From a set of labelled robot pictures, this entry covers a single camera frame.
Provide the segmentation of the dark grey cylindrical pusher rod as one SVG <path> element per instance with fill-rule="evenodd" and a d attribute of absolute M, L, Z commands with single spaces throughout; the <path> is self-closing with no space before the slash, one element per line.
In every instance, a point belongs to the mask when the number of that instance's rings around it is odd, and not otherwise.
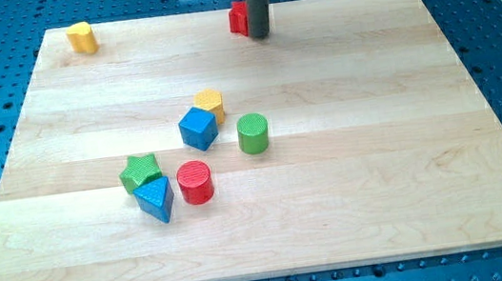
<path fill-rule="evenodd" d="M 247 0 L 249 37 L 265 39 L 270 33 L 270 0 Z"/>

